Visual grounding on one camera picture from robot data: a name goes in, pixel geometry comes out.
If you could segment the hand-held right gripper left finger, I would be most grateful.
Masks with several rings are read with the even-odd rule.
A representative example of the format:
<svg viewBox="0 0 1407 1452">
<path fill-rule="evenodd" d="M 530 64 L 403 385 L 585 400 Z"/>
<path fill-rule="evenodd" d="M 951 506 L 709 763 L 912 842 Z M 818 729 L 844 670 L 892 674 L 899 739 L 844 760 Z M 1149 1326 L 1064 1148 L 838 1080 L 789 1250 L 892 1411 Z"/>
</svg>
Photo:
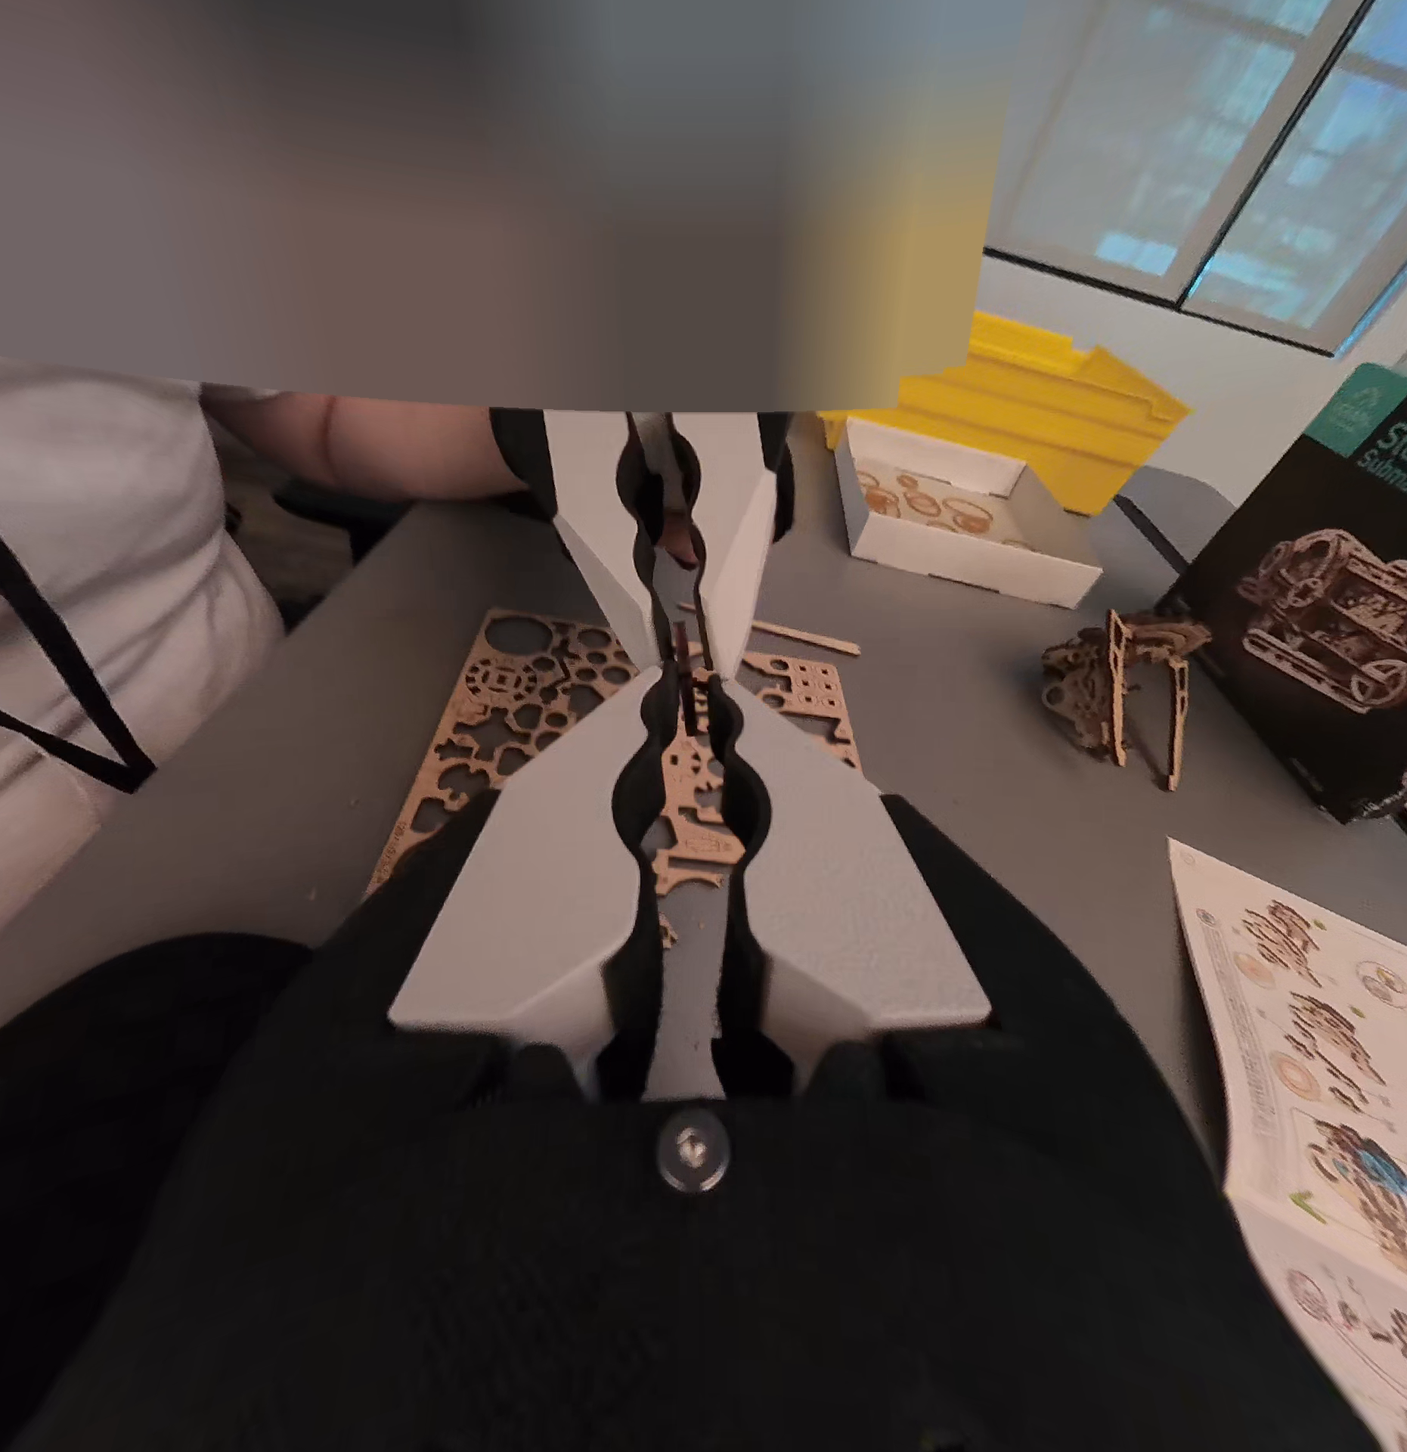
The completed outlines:
<svg viewBox="0 0 1407 1452">
<path fill-rule="evenodd" d="M 646 667 L 495 797 L 388 1020 L 556 1047 L 585 1089 L 637 1102 L 662 946 L 641 844 L 665 809 L 678 670 Z"/>
</svg>

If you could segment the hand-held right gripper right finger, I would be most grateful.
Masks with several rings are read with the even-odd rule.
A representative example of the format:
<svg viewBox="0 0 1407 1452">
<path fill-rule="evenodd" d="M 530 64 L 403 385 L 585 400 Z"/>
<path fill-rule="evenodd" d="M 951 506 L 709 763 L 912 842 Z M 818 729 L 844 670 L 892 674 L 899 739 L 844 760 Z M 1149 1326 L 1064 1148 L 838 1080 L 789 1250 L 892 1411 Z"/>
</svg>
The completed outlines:
<svg viewBox="0 0 1407 1452">
<path fill-rule="evenodd" d="M 991 1001 L 883 795 L 735 681 L 709 683 L 729 880 L 713 1068 L 789 1100 L 838 1045 L 982 1028 Z"/>
</svg>

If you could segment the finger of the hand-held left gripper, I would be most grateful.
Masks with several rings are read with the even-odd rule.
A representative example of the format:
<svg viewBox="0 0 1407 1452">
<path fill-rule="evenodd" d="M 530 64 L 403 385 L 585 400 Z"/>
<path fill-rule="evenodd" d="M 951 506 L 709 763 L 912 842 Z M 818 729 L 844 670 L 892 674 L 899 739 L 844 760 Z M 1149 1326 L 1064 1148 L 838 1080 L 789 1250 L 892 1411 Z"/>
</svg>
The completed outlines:
<svg viewBox="0 0 1407 1452">
<path fill-rule="evenodd" d="M 669 625 L 653 591 L 653 542 L 626 470 L 628 413 L 545 409 L 554 531 L 633 664 L 665 664 Z"/>
<path fill-rule="evenodd" d="M 697 619 L 710 672 L 733 672 L 750 646 L 755 608 L 776 525 L 776 459 L 755 411 L 671 413 L 687 446 L 687 517 L 697 550 Z"/>
</svg>

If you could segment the laser-cut plywood parts sheet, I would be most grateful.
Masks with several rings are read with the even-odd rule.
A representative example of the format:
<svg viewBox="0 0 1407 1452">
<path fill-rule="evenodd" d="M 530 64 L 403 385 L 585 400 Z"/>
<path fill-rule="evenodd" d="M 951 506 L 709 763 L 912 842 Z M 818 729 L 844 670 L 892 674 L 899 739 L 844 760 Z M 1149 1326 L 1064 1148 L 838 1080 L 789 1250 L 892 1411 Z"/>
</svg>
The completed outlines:
<svg viewBox="0 0 1407 1452">
<path fill-rule="evenodd" d="M 721 768 L 709 745 L 702 646 L 691 647 L 693 716 L 678 714 L 665 752 L 665 809 L 653 849 L 658 897 L 684 883 L 721 889 L 743 846 L 719 812 Z M 442 710 L 367 893 L 378 890 L 420 842 L 481 790 L 503 790 L 524 765 L 570 733 L 637 674 L 618 639 L 595 625 L 493 608 Z M 770 711 L 859 771 L 853 720 L 834 664 L 746 653 L 740 681 Z"/>
</svg>

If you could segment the small wooden model part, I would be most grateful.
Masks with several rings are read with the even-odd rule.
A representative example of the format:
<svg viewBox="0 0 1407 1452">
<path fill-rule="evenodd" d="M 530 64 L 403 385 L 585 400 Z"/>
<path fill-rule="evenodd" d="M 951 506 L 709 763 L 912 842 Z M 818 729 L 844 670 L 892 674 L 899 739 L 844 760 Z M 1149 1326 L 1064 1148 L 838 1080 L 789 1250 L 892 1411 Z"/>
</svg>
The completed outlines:
<svg viewBox="0 0 1407 1452">
<path fill-rule="evenodd" d="M 703 639 L 693 639 L 684 619 L 671 622 L 666 664 L 674 667 L 678 689 L 680 728 L 687 737 L 702 737 L 709 725 L 709 680 L 713 659 Z"/>
</svg>

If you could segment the partly built wooden model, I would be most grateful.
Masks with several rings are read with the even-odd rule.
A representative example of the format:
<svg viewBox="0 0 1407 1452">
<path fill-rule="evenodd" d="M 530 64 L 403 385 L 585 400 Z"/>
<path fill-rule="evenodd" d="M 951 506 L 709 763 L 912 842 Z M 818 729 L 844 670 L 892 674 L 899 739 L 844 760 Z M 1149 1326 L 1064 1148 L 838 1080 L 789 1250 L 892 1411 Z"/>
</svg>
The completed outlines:
<svg viewBox="0 0 1407 1452">
<path fill-rule="evenodd" d="M 1210 643 L 1210 626 L 1183 616 L 1109 611 L 1105 626 L 1086 626 L 1072 641 L 1041 655 L 1041 703 L 1069 724 L 1079 751 L 1126 766 L 1129 672 L 1136 666 L 1163 666 L 1168 677 L 1172 716 L 1159 786 L 1176 791 L 1185 768 L 1189 662 Z"/>
</svg>

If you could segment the black model kit box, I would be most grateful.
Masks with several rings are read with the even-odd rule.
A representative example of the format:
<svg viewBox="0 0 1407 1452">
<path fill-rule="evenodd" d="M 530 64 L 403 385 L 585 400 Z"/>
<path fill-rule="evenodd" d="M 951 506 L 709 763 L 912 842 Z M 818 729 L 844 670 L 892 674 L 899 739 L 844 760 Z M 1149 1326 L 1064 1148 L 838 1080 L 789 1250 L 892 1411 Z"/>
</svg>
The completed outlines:
<svg viewBox="0 0 1407 1452">
<path fill-rule="evenodd" d="M 1159 608 L 1322 812 L 1407 809 L 1407 375 L 1357 368 Z"/>
</svg>

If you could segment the thin wooden stick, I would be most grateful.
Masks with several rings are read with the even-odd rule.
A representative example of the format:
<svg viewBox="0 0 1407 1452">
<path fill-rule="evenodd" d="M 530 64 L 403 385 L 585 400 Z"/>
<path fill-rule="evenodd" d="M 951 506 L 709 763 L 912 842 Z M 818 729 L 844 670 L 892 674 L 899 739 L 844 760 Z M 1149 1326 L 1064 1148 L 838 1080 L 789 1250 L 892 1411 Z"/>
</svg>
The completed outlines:
<svg viewBox="0 0 1407 1452">
<path fill-rule="evenodd" d="M 849 657 L 849 659 L 859 659 L 861 657 L 861 647 L 850 643 L 850 641 L 842 641 L 842 639 L 829 639 L 815 631 L 804 631 L 804 628 L 795 628 L 795 626 L 784 626 L 784 625 L 770 625 L 763 619 L 755 619 L 752 622 L 755 634 L 763 634 L 770 636 L 774 641 L 789 641 L 792 646 L 809 646 L 809 647 L 818 647 L 838 657 Z"/>
</svg>

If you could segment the white cardboard tray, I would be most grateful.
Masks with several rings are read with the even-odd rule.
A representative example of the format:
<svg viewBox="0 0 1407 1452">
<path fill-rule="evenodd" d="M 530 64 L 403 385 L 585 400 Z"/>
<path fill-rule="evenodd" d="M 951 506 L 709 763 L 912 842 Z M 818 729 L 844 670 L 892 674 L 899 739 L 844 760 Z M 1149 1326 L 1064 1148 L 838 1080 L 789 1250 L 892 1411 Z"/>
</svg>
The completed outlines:
<svg viewBox="0 0 1407 1452">
<path fill-rule="evenodd" d="M 859 561 L 1069 611 L 1103 578 L 1086 522 L 1016 458 L 861 419 L 833 452 Z"/>
</svg>

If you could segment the yellow plastic bin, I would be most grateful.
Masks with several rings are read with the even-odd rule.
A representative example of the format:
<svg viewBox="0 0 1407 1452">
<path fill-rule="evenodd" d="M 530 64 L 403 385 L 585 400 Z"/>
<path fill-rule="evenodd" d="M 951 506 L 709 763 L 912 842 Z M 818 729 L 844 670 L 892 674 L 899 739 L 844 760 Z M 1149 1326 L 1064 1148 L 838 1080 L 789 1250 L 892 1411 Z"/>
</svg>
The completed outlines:
<svg viewBox="0 0 1407 1452">
<path fill-rule="evenodd" d="M 894 409 L 820 411 L 827 448 L 864 421 L 1026 464 L 1057 503 L 1100 517 L 1191 409 L 1103 346 L 976 312 L 967 360 L 899 383 Z"/>
</svg>

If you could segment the person's white shirt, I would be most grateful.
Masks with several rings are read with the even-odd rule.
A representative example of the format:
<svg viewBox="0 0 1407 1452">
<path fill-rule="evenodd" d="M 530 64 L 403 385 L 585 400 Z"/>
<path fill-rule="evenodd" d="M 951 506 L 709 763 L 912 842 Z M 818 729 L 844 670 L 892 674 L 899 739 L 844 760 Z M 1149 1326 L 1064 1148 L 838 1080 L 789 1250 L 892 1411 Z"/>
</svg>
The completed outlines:
<svg viewBox="0 0 1407 1452">
<path fill-rule="evenodd" d="M 0 358 L 0 542 L 161 766 L 280 643 L 224 528 L 204 385 Z M 114 755 L 0 595 L 0 711 Z M 0 724 L 0 931 L 121 791 Z"/>
</svg>

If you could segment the illustrated instruction booklet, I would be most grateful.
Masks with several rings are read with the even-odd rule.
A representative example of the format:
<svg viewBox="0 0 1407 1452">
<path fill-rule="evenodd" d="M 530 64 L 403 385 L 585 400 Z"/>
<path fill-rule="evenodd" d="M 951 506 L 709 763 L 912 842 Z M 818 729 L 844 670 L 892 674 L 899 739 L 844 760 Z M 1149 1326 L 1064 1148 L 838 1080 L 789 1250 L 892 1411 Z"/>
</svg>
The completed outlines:
<svg viewBox="0 0 1407 1452">
<path fill-rule="evenodd" d="M 1407 1450 L 1407 947 L 1187 844 L 1168 860 L 1242 1239 L 1378 1443 Z"/>
</svg>

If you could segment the black quilted wrist pad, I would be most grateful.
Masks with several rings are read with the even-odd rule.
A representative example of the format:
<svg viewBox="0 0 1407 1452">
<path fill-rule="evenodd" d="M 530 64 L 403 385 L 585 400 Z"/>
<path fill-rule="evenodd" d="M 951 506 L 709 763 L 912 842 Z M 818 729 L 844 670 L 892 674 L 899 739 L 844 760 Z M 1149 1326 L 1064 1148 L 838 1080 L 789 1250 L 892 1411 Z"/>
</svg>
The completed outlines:
<svg viewBox="0 0 1407 1452">
<path fill-rule="evenodd" d="M 0 1028 L 0 1450 L 94 1328 L 190 1126 L 311 954 L 262 935 L 166 938 Z"/>
</svg>

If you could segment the window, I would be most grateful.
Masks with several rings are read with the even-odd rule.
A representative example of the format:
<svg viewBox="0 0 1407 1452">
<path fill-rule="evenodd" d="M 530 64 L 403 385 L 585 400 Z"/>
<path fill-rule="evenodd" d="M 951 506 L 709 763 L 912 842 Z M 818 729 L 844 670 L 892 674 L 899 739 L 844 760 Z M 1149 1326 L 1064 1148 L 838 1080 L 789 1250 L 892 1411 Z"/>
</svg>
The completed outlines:
<svg viewBox="0 0 1407 1452">
<path fill-rule="evenodd" d="M 1033 2 L 986 255 L 1342 354 L 1407 286 L 1407 2 Z"/>
</svg>

